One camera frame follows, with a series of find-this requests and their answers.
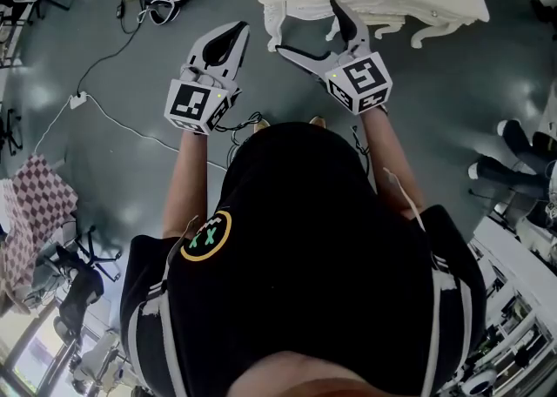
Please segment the person's right forearm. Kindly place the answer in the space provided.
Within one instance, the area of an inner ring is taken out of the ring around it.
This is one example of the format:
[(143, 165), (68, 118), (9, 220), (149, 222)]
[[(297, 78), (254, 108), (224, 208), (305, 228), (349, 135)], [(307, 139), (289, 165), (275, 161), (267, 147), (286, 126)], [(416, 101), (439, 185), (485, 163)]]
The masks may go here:
[(360, 115), (378, 196), (394, 211), (414, 219), (425, 200), (387, 114), (379, 107)]

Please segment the person's black shirt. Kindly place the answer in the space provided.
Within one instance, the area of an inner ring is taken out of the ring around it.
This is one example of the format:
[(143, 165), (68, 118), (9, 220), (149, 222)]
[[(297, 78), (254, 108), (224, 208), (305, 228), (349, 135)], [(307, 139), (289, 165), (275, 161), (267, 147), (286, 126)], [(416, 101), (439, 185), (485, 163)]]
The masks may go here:
[(225, 397), (242, 373), (281, 352), (416, 396), (433, 326), (439, 389), (478, 346), (487, 307), (478, 263), (446, 209), (394, 211), (355, 150), (307, 123), (250, 137), (217, 210), (193, 235), (131, 241), (124, 348), (156, 397), (175, 397), (161, 296), (187, 397)]

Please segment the black office chair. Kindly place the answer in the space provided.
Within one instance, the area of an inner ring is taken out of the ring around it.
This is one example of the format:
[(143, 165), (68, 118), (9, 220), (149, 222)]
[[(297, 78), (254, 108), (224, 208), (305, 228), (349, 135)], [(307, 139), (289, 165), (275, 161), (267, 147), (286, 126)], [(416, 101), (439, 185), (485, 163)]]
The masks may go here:
[(92, 225), (87, 232), (79, 233), (67, 246), (56, 246), (58, 260), (55, 265), (69, 281), (70, 288), (58, 306), (58, 316), (53, 328), (66, 346), (81, 346), (81, 332), (85, 314), (90, 306), (104, 295), (104, 279), (116, 283), (121, 272), (108, 273), (104, 264), (116, 264), (122, 251), (114, 256), (102, 257), (96, 254), (93, 233), (97, 228)]

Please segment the white storage rack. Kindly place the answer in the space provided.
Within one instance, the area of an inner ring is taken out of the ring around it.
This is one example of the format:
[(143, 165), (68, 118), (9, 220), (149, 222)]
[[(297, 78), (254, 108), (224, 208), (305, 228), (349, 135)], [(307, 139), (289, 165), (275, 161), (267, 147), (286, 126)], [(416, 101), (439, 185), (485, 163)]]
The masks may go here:
[(494, 374), (492, 397), (556, 395), (557, 274), (492, 217), (479, 222), (469, 246), (487, 289), (474, 372)]

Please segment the checkered cloth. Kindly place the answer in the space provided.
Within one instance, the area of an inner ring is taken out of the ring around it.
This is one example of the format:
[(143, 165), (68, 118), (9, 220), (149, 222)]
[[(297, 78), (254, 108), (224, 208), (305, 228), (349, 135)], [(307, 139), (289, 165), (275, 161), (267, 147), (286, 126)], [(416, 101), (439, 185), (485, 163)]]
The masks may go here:
[(78, 195), (42, 155), (31, 155), (3, 180), (3, 203), (10, 229), (0, 241), (0, 302), (9, 299), (22, 312), (39, 253), (77, 209)]

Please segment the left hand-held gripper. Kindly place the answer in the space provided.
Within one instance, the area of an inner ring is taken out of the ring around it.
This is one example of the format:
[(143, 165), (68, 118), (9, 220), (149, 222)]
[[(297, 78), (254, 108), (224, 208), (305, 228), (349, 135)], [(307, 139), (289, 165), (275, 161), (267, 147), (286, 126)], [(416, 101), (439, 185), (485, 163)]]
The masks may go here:
[(210, 134), (240, 93), (235, 78), (250, 36), (245, 21), (221, 25), (200, 37), (180, 77), (172, 79), (164, 117), (175, 127)]

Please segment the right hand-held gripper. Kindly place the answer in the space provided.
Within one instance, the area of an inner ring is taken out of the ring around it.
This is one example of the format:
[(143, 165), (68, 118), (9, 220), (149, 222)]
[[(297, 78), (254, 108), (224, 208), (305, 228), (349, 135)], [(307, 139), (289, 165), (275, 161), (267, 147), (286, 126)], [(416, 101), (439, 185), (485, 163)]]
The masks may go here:
[(380, 54), (369, 49), (366, 24), (347, 4), (329, 2), (345, 51), (328, 51), (319, 57), (288, 45), (278, 45), (276, 51), (303, 71), (321, 76), (328, 93), (353, 115), (384, 106), (393, 81)]

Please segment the person's left forearm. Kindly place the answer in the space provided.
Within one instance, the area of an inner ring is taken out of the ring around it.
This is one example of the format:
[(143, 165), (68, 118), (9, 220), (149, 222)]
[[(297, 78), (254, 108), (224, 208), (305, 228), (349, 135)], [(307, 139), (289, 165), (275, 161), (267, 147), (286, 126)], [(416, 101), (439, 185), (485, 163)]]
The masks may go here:
[(207, 219), (207, 137), (184, 131), (163, 213), (164, 239), (192, 238)]

